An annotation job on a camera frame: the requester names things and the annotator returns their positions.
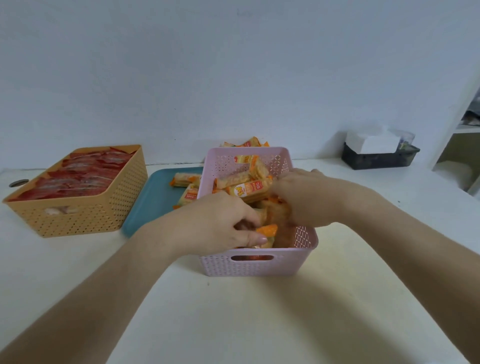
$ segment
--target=pink plastic basket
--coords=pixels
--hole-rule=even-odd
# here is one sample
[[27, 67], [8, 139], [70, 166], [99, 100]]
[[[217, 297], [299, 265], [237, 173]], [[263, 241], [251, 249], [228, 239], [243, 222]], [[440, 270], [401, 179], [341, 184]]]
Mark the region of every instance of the pink plastic basket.
[[[282, 147], [212, 148], [205, 158], [198, 197], [211, 194], [215, 178], [247, 170], [249, 164], [235, 163], [237, 155], [259, 155], [273, 176], [292, 169], [290, 153]], [[221, 254], [200, 257], [205, 273], [222, 276], [290, 276], [295, 274], [318, 245], [314, 228], [300, 226], [295, 247], [283, 249], [232, 249]], [[270, 260], [232, 260], [239, 255], [267, 255]]]

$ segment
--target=shelf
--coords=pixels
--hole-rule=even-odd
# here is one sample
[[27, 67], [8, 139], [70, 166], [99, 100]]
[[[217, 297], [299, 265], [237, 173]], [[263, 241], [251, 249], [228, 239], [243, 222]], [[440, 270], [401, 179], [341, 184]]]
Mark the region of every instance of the shelf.
[[453, 134], [463, 134], [463, 133], [480, 133], [480, 126], [472, 125], [459, 125], [456, 127]]

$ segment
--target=left hand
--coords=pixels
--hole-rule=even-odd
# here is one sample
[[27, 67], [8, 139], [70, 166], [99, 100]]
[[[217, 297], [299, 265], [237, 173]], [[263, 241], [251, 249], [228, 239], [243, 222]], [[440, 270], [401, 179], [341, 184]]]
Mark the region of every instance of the left hand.
[[267, 238], [254, 231], [237, 230], [234, 225], [242, 220], [259, 227], [260, 219], [239, 197], [225, 192], [204, 196], [141, 227], [143, 239], [153, 246], [159, 244], [174, 258], [187, 254], [211, 255], [238, 246], [257, 246]]

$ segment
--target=perforated basket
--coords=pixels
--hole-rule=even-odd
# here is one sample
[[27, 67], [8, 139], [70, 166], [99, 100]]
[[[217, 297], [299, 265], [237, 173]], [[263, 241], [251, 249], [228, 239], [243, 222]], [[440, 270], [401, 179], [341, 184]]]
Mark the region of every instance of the perforated basket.
[[[49, 178], [47, 172], [57, 170], [62, 160], [69, 157], [66, 156], [7, 196], [3, 203], [44, 238], [118, 230], [147, 180], [147, 171], [140, 145], [114, 147], [127, 153], [135, 152], [135, 154], [103, 193], [95, 196], [8, 201], [32, 189], [40, 177]], [[80, 148], [73, 153], [94, 152], [108, 148], [107, 146]]]
[[[235, 163], [236, 155], [259, 155], [273, 176], [292, 169], [290, 153], [282, 147], [212, 148], [205, 158], [202, 182], [198, 192], [201, 198], [211, 194], [217, 177], [247, 170], [248, 164]], [[295, 274], [310, 252], [317, 247], [314, 228], [297, 227], [294, 248], [232, 249], [221, 254], [200, 257], [205, 273], [221, 276], [289, 276]], [[242, 255], [264, 255], [269, 260], [237, 260]]]

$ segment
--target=yellow basket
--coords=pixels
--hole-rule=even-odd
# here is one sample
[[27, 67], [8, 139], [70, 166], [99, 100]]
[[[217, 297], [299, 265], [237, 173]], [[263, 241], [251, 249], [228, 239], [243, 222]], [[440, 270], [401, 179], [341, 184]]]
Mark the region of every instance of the yellow basket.
[[[113, 147], [135, 154], [103, 193], [95, 196], [8, 201], [35, 187], [40, 177], [50, 178], [47, 172], [59, 169], [62, 160], [69, 158], [66, 156], [7, 196], [3, 203], [44, 238], [118, 230], [147, 180], [147, 170], [142, 146]], [[72, 153], [95, 152], [108, 148], [108, 146], [79, 148]]]

